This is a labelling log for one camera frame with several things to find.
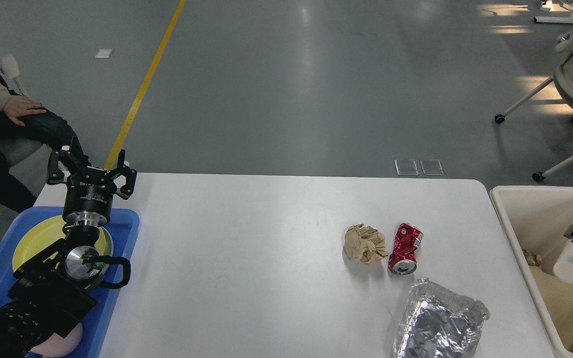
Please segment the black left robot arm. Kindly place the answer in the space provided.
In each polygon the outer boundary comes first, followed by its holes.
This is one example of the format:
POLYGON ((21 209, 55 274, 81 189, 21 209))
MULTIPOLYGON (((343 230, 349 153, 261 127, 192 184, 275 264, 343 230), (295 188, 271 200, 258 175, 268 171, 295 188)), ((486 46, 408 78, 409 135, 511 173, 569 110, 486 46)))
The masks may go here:
POLYGON ((121 149, 111 170, 82 165, 66 146, 50 155, 46 183, 67 186, 65 236, 14 270, 10 300, 0 308, 0 358, 23 358, 52 335, 65 338, 98 305, 94 290, 129 283, 129 259, 96 249, 114 195, 126 200, 134 193, 137 171, 125 154, 121 149))

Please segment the bystander hand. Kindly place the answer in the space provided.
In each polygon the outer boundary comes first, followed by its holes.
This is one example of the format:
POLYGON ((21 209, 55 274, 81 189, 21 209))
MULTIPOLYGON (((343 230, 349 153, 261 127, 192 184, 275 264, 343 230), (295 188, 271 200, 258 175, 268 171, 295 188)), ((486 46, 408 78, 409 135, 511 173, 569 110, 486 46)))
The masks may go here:
POLYGON ((41 103, 22 95, 11 96, 3 106, 2 111, 14 125, 21 127, 26 126, 21 120, 23 116, 43 115, 46 113, 46 109, 41 103))

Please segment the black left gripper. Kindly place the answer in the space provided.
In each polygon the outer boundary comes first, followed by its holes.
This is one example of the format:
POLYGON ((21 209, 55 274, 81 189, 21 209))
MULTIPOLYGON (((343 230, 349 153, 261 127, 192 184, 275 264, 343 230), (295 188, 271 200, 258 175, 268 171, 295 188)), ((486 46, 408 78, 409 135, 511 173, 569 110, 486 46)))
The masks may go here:
POLYGON ((121 149, 116 167, 100 177, 100 185, 93 185, 89 167, 73 154, 70 147, 51 151, 46 183, 67 185, 62 213, 64 222, 76 225, 89 213, 97 217, 96 226, 104 226, 111 221, 114 194, 128 200, 135 191, 137 171, 130 167, 125 156, 126 150, 121 149), (118 178, 124 179, 121 186, 116 185, 118 178))

